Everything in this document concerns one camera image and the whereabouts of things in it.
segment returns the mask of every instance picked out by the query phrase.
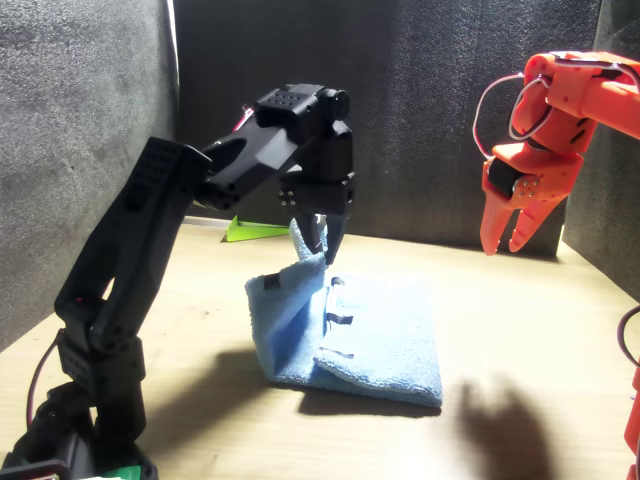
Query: gray backdrop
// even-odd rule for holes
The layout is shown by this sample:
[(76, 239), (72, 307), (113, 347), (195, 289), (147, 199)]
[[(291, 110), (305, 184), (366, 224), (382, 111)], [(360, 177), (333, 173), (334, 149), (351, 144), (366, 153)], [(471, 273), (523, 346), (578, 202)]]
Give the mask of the gray backdrop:
[[(603, 0), (595, 48), (640, 59), (638, 0)], [(563, 237), (638, 301), (639, 188), (640, 141), (598, 126), (571, 194)]]
[(173, 136), (176, 107), (163, 2), (1, 3), (0, 350), (53, 311), (147, 138)]
[[(346, 89), (357, 169), (349, 231), (479, 248), (483, 157), (470, 129), (480, 93), (523, 69), (532, 54), (591, 49), (599, 4), (181, 0), (179, 138), (210, 143), (229, 131), (243, 103), (286, 83)], [(510, 141), (516, 91), (504, 86), (487, 97), (480, 128), (486, 145)], [(271, 182), (231, 214), (285, 222), (276, 192)], [(555, 254), (562, 221), (557, 209), (525, 253)]]

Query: microfiber cloth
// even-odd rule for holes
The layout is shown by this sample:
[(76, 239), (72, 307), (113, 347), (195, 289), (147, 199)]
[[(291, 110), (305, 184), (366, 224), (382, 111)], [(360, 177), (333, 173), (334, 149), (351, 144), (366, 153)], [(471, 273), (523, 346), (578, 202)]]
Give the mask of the microfiber cloth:
[(247, 282), (253, 339), (269, 380), (370, 395), (429, 407), (442, 384), (424, 285), (384, 276), (340, 275), (335, 311), (325, 320), (333, 275), (324, 254)]
[[(322, 242), (323, 250), (327, 251), (327, 225), (326, 222), (321, 223), (323, 225), (322, 230), (320, 231), (320, 241)], [(313, 255), (311, 250), (307, 248), (302, 239), (302, 234), (300, 233), (300, 227), (298, 227), (298, 222), (294, 218), (291, 220), (291, 224), (289, 225), (289, 236), (291, 237), (291, 241), (293, 242), (293, 247), (296, 249), (296, 253), (300, 260), (304, 260), (305, 258), (309, 258)]]

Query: table surface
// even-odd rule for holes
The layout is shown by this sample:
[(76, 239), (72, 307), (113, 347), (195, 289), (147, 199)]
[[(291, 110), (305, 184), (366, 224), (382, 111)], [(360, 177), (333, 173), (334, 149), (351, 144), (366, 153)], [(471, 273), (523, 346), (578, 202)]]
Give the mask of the table surface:
[[(347, 236), (332, 271), (425, 275), (444, 385), (416, 406), (270, 385), (244, 283), (296, 260), (287, 237), (223, 243), (183, 225), (140, 332), (161, 478), (624, 479), (633, 394), (616, 325), (632, 299), (562, 244), (557, 261)], [(0, 452), (24, 432), (32, 372), (60, 320), (0, 354)], [(631, 326), (632, 347), (640, 330)], [(64, 383), (57, 355), (37, 404)]]

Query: green object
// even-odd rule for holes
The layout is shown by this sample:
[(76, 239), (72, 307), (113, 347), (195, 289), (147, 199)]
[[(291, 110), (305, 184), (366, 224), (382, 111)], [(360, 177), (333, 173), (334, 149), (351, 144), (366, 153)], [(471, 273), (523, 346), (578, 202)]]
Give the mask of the green object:
[(288, 235), (289, 227), (269, 225), (266, 223), (240, 222), (238, 217), (233, 217), (227, 228), (227, 242), (240, 242), (255, 238), (277, 237)]
[(123, 467), (105, 474), (104, 478), (121, 478), (122, 480), (140, 480), (140, 465)]

